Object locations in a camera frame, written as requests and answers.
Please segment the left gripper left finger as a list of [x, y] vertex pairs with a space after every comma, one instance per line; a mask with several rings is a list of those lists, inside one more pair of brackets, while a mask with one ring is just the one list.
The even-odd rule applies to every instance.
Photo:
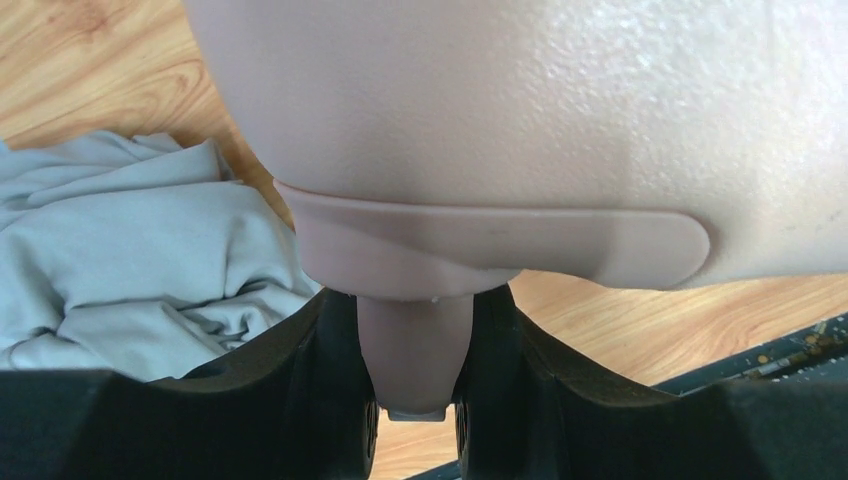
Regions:
[[352, 296], [291, 317], [181, 379], [1, 375], [5, 479], [365, 479], [378, 407]]

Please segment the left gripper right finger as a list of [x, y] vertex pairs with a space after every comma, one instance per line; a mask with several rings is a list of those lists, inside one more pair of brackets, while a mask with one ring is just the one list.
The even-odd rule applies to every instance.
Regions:
[[847, 385], [733, 380], [676, 396], [478, 294], [457, 389], [466, 479], [843, 479]]

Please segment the pink suitcase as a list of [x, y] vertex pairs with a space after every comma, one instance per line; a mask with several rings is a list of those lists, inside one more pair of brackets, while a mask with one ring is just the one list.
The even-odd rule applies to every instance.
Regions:
[[847, 269], [843, 1], [188, 1], [205, 65], [358, 303], [392, 419], [442, 417], [472, 299]]

